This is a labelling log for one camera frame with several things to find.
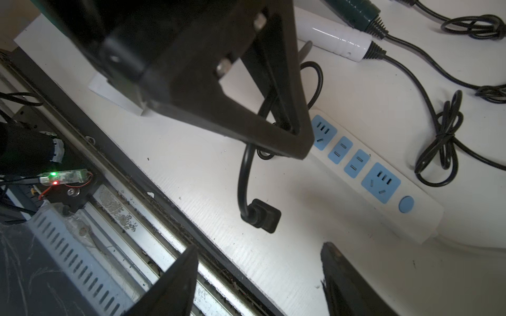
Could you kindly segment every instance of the white countertop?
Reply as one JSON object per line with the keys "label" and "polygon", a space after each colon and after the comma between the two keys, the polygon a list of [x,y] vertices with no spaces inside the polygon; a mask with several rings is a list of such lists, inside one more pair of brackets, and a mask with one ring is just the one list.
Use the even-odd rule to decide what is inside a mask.
{"label": "white countertop", "polygon": [[[506,39],[477,41],[441,34],[439,24],[414,8],[375,0],[390,33],[425,49],[447,71],[478,84],[506,80]],[[497,14],[503,0],[424,0],[447,16]],[[338,20],[318,0],[296,5]],[[375,41],[410,68],[436,111],[459,87],[416,55]],[[16,39],[18,45],[165,192],[200,229],[287,315],[327,314],[319,252],[332,241],[382,298],[402,315],[505,314],[504,259],[477,256],[427,241],[413,245],[391,233],[365,200],[331,177],[314,158],[256,158],[249,199],[282,211],[274,234],[244,223],[236,190],[244,144],[149,112],[135,116],[88,89],[96,71],[45,17]],[[313,48],[324,85],[315,107],[374,149],[445,208],[439,233],[461,242],[506,247],[506,172],[458,152],[457,178],[443,188],[414,176],[418,154],[434,138],[426,105],[413,83],[385,61],[355,63]],[[306,96],[316,86],[302,71]],[[262,96],[239,61],[222,79],[227,95],[255,110]],[[458,138],[476,152],[506,163],[506,106],[487,103],[462,88],[464,123]],[[434,162],[428,180],[447,176]]]}

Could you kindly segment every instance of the bolt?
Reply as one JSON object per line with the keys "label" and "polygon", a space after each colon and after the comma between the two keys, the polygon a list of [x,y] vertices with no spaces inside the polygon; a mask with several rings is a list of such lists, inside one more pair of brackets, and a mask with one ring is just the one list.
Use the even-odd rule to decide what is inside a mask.
{"label": "bolt", "polygon": [[229,72],[231,68],[232,68],[232,62],[230,62],[230,59],[223,58],[222,60],[220,60],[220,63],[216,67],[216,74],[218,75],[219,78],[221,78],[224,75],[226,75],[227,72]]}
{"label": "bolt", "polygon": [[80,193],[79,188],[69,188],[67,190],[67,195],[70,196],[70,197],[73,197],[73,198],[75,198],[76,196],[78,196],[79,193]]}
{"label": "bolt", "polygon": [[264,28],[264,26],[267,24],[267,18],[265,17],[265,15],[260,12],[257,14],[257,16],[255,17],[255,20],[253,21],[253,27],[255,28],[255,31],[260,31],[261,29]]}

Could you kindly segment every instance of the black metal frame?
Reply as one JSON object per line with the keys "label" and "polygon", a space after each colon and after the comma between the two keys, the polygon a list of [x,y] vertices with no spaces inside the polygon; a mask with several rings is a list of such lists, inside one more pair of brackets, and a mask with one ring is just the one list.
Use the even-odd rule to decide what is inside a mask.
{"label": "black metal frame", "polygon": [[330,242],[320,252],[330,316],[397,316]]}
{"label": "black metal frame", "polygon": [[[108,2],[35,3],[134,102],[276,155],[303,159],[309,152],[313,133],[290,0],[149,0],[118,12]],[[267,19],[261,30],[254,27],[259,14]],[[216,68],[241,57],[276,88],[279,126],[223,93]]]}

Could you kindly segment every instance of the power strip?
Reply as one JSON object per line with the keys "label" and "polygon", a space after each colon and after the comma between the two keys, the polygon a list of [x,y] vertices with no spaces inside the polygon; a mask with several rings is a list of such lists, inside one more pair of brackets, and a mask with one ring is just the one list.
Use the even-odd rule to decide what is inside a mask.
{"label": "power strip", "polygon": [[444,208],[344,127],[317,109],[309,111],[311,154],[360,193],[392,230],[416,243],[436,233]]}

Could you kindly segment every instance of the wire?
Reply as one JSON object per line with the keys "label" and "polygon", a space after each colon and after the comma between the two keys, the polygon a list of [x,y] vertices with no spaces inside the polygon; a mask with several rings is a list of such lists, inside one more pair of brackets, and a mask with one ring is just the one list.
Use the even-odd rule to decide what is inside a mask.
{"label": "wire", "polygon": [[39,201],[41,201],[41,200],[42,200],[42,198],[43,198],[44,196],[46,196],[46,194],[49,192],[49,190],[51,190],[51,188],[52,188],[52,187],[53,187],[53,186],[50,186],[50,187],[48,187],[47,189],[45,189],[44,191],[42,191],[42,193],[41,193],[41,194],[39,194],[39,196],[38,196],[38,200],[39,200]]}
{"label": "wire", "polygon": [[409,50],[415,51],[416,53],[420,54],[425,60],[427,60],[434,69],[436,69],[437,72],[439,72],[443,77],[446,79],[452,81],[453,83],[456,83],[458,85],[461,85],[466,88],[470,88],[473,90],[476,90],[475,95],[478,97],[483,98],[484,100],[496,103],[496,104],[506,104],[506,84],[497,85],[497,86],[491,86],[491,85],[484,85],[479,86],[475,84],[470,84],[467,82],[464,82],[460,79],[457,79],[450,75],[446,70],[444,70],[429,54],[427,54],[423,49],[420,47],[411,44],[410,42],[407,42],[403,39],[397,38],[395,36],[392,36],[390,34],[386,34],[386,39],[400,44]]}
{"label": "wire", "polygon": [[32,210],[29,210],[29,209],[26,209],[26,208],[22,208],[22,207],[17,207],[15,205],[9,205],[9,204],[4,203],[4,202],[0,202],[0,206],[5,207],[5,208],[7,208],[9,210],[12,210],[12,211],[16,211],[16,212],[25,212],[25,213],[27,213],[30,216],[34,216],[35,215],[35,212],[32,211]]}
{"label": "wire", "polygon": [[0,99],[9,100],[11,102],[16,102],[16,103],[19,103],[19,104],[22,104],[22,105],[26,105],[26,106],[41,106],[41,105],[44,104],[44,102],[30,102],[30,101],[27,101],[27,100],[22,99],[22,98],[17,98],[18,96],[20,96],[20,97],[32,97],[32,98],[36,98],[37,100],[39,100],[38,96],[36,94],[30,93],[30,92],[14,92],[14,93],[2,93],[2,92],[0,92]]}
{"label": "wire", "polygon": [[[308,103],[308,109],[311,109],[313,105],[316,103],[316,100],[320,96],[321,90],[323,88],[323,70],[321,69],[320,65],[318,65],[316,62],[313,61],[301,63],[301,70],[308,67],[313,68],[316,71],[316,75],[318,76],[318,83],[316,84],[316,90],[313,94],[313,97]],[[274,154],[263,152],[260,149],[257,149],[257,155],[263,160],[270,160],[275,156]]]}
{"label": "wire", "polygon": [[[460,106],[462,104],[462,91],[458,90],[453,95],[452,101],[446,101],[443,107],[443,111],[441,113],[436,114],[434,110],[434,106],[429,98],[429,95],[425,91],[425,88],[422,86],[418,78],[403,64],[393,59],[390,56],[385,56],[384,60],[391,63],[395,67],[399,68],[402,72],[404,72],[416,85],[418,90],[420,91],[427,107],[429,109],[429,113],[431,115],[432,123],[434,125],[434,129],[436,130],[436,139],[430,144],[419,156],[414,173],[416,177],[426,186],[429,187],[443,187],[450,182],[452,182],[457,176],[458,172],[458,157],[457,151],[455,150],[455,145],[457,145],[460,149],[462,149],[465,153],[470,155],[471,157],[489,165],[494,168],[505,170],[506,166],[501,165],[499,163],[493,162],[476,152],[469,149],[467,146],[462,144],[456,137],[455,133],[462,125],[464,115],[460,112]],[[439,152],[439,158],[441,161],[441,167],[445,170],[451,169],[450,176],[442,182],[432,183],[425,180],[421,173],[427,168],[429,163],[434,159],[436,154]]]}
{"label": "wire", "polygon": [[9,180],[9,181],[1,181],[0,186],[3,185],[35,185],[40,183],[37,176],[35,177],[26,177],[17,180]]}
{"label": "wire", "polygon": [[[276,89],[271,89],[267,97],[265,98],[260,110],[258,111],[258,116],[261,118],[266,118],[271,108],[276,103],[278,98],[278,94]],[[254,222],[254,217],[257,213],[251,210],[247,204],[246,193],[248,190],[248,180],[249,180],[249,172],[251,171],[251,165],[253,163],[253,157],[255,156],[256,146],[247,143],[246,148],[244,149],[244,155],[242,156],[241,169],[239,170],[239,181],[237,184],[237,202],[239,204],[239,211],[241,212],[241,217],[247,222]]]}
{"label": "wire", "polygon": [[468,35],[474,39],[501,40],[506,36],[506,24],[497,15],[484,14],[481,16],[466,16],[450,19],[432,11],[419,1],[416,1],[414,4],[428,15],[443,21],[444,23],[441,25],[441,29],[444,32],[450,34]]}

